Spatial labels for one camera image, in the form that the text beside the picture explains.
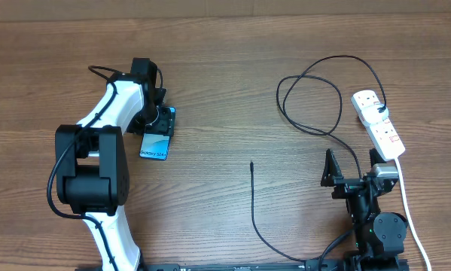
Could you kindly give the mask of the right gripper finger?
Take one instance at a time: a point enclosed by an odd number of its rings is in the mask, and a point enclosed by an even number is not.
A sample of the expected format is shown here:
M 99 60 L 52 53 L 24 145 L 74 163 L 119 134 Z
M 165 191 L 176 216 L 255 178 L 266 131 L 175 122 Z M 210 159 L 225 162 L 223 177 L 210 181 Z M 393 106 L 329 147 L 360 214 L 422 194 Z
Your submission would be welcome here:
M 326 150 L 325 167 L 321 177 L 322 187 L 333 187 L 343 183 L 343 174 L 339 167 L 334 152 L 331 149 Z
M 370 156 L 370 165 L 375 166 L 376 164 L 384 164 L 386 161 L 381 157 L 378 150 L 375 148 L 372 148 L 369 150 L 369 156 Z

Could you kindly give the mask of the blue Samsung Galaxy smartphone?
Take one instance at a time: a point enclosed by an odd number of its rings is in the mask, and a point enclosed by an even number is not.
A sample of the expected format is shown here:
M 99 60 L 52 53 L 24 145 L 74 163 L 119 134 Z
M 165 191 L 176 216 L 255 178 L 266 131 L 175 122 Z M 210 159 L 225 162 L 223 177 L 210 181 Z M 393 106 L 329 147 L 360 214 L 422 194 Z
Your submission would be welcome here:
M 172 136 L 144 133 L 139 156 L 151 160 L 166 160 L 169 154 L 171 138 Z

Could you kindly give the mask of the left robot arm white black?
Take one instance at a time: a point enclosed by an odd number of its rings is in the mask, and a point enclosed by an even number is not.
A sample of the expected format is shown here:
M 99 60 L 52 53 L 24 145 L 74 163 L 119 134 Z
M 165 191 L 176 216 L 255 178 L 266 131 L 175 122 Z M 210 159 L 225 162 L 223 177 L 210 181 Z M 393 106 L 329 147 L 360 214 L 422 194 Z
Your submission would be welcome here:
M 145 270 L 124 209 L 130 172 L 123 136 L 142 137 L 141 158 L 164 161 L 176 110 L 165 104 L 163 74 L 149 58 L 134 58 L 129 72 L 108 73 L 105 94 L 94 109 L 55 132 L 47 202 L 56 215 L 88 226 L 102 257 L 100 270 Z

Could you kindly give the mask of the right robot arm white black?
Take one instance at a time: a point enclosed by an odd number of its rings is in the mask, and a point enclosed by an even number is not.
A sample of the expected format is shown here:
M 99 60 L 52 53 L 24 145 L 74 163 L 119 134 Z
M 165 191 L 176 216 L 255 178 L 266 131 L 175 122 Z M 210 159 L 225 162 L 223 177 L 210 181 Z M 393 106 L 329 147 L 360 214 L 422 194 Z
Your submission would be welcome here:
M 352 229 L 334 240 L 318 259 L 319 270 L 408 270 L 404 252 L 408 220 L 395 212 L 382 212 L 378 198 L 392 191 L 399 181 L 395 166 L 370 150 L 371 169 L 360 178 L 344 178 L 331 149 L 326 150 L 322 187 L 332 187 L 333 199 L 344 199 L 352 218 Z M 355 237 L 356 249 L 340 260 L 325 256 L 347 237 Z

